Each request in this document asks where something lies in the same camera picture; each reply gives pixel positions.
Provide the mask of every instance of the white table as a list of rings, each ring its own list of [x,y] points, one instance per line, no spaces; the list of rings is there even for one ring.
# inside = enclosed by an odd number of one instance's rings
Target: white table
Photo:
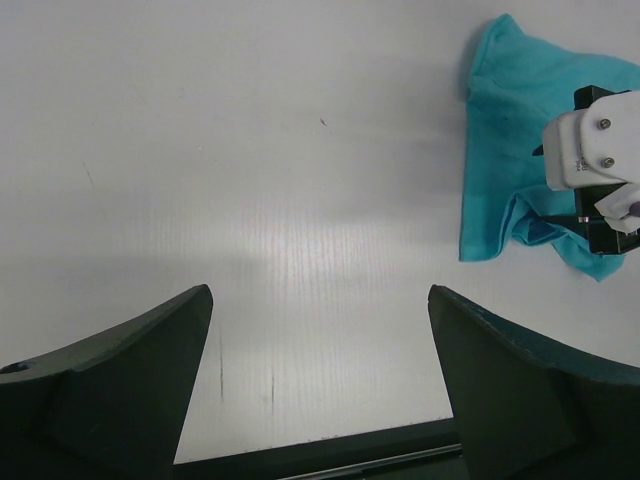
[[[640,365],[640,254],[457,261],[478,29],[640,62],[636,5],[2,2],[0,364],[209,284],[178,462],[450,416],[433,283]]]

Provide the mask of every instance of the towel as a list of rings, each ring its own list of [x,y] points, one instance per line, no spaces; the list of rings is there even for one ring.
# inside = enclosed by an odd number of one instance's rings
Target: towel
[[[598,281],[622,266],[623,255],[594,255],[584,238],[540,218],[575,215],[573,192],[549,189],[544,159],[532,151],[544,128],[573,110],[573,92],[588,85],[640,89],[640,67],[527,36],[509,15],[489,26],[469,77],[461,261],[495,258],[514,238],[551,243],[565,262]]]

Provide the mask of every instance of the cloth fold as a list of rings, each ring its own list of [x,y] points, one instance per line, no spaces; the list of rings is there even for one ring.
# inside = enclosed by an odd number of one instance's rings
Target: cloth fold
[[[638,90],[640,67],[530,37],[509,15],[489,26],[469,77],[461,261],[495,258],[514,238],[551,243],[566,263],[598,281],[622,266],[623,255],[594,255],[584,238],[540,218],[575,214],[573,192],[549,189],[544,159],[531,153],[544,128],[573,110],[574,91],[587,85]]]

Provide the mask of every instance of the folded cloth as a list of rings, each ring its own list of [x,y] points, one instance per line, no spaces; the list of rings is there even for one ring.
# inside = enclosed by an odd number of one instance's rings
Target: folded cloth
[[[584,238],[540,218],[575,215],[573,192],[550,190],[544,159],[532,151],[547,124],[573,110],[573,92],[588,85],[640,89],[640,67],[529,37],[509,15],[487,29],[469,78],[461,261],[495,258],[513,237],[532,246],[550,242],[598,281],[622,266],[622,255],[594,255]]]

